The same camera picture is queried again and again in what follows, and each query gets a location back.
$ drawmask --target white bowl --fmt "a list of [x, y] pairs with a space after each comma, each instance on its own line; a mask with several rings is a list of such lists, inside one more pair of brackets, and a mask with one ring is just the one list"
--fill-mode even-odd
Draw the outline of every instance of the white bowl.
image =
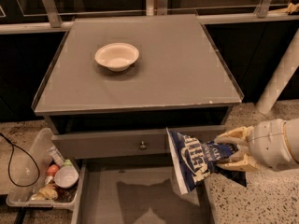
[[124, 71], [139, 57], [136, 47], [126, 43], [112, 43], [95, 53], [95, 60], [111, 71]]
[[73, 166], [62, 167], [56, 173], [54, 181], [60, 188], [69, 189], [78, 180], [78, 172]]

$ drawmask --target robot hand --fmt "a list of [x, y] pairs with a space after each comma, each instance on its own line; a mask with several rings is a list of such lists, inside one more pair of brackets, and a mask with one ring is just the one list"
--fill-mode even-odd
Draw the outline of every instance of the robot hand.
[[240, 127], [219, 135], [216, 143], [230, 143], [238, 152], [217, 165], [226, 170], [252, 172], [299, 167], [299, 119], [275, 119], [256, 127]]

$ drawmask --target plastic bin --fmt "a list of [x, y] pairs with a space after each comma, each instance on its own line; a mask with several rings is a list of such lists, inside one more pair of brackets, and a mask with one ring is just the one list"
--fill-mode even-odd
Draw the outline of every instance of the plastic bin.
[[[48, 208], [59, 208], [73, 210], [77, 194], [70, 203], [59, 203], [54, 200], [36, 201], [29, 200], [30, 197], [37, 193], [41, 188], [44, 187], [46, 171], [52, 162], [52, 157], [49, 155], [47, 150], [53, 147], [54, 144], [51, 142], [53, 133], [49, 128], [42, 129], [34, 143], [32, 144], [29, 153], [35, 159], [36, 164], [40, 170], [40, 177], [34, 185], [29, 187], [21, 188], [14, 186], [7, 196], [7, 205], [12, 207], [48, 207]], [[32, 161], [29, 161], [27, 157], [20, 157], [18, 159], [18, 166], [20, 166], [19, 172], [16, 173], [14, 178], [17, 184], [32, 183], [37, 177], [37, 169]]]

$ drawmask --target black cable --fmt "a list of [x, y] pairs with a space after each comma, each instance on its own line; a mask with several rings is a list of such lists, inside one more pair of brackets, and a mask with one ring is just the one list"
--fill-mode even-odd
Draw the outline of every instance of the black cable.
[[[21, 148], [21, 147], [19, 147], [19, 146], [17, 146], [17, 145], [12, 144], [12, 142], [11, 142], [8, 138], [6, 138], [2, 133], [0, 133], [0, 136], [2, 136], [2, 137], [3, 137], [3, 138], [4, 138], [4, 139], [11, 145], [11, 148], [12, 148], [12, 150], [11, 150], [11, 155], [10, 155], [9, 162], [8, 162], [8, 176], [9, 176], [10, 181], [11, 181], [14, 185], [16, 185], [17, 187], [21, 187], [21, 188], [26, 188], [26, 187], [29, 187], [29, 186], [34, 185], [34, 183], [36, 183], [37, 180], [38, 180], [38, 178], [40, 177], [40, 171], [39, 171], [39, 168], [38, 168], [38, 165], [37, 165], [35, 159], [34, 159], [34, 158], [33, 158], [33, 157], [32, 157], [26, 150], [24, 150], [23, 148]], [[23, 151], [26, 155], [28, 155], [29, 158], [33, 161], [33, 163], [34, 163], [35, 166], [36, 166], [36, 169], [37, 169], [37, 179], [36, 179], [33, 183], [31, 183], [31, 184], [28, 184], [28, 185], [20, 185], [20, 184], [15, 183], [15, 182], [12, 180], [12, 178], [11, 178], [11, 175], [10, 175], [10, 164], [11, 164], [11, 161], [12, 161], [13, 154], [14, 154], [14, 152], [15, 152], [15, 147], [18, 148], [19, 150]]]

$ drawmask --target white pipe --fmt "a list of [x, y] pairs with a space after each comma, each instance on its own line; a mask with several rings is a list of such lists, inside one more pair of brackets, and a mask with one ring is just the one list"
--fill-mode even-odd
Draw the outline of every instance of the white pipe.
[[278, 68], [263, 91], [256, 108], [267, 114], [299, 66], [299, 30], [284, 53]]

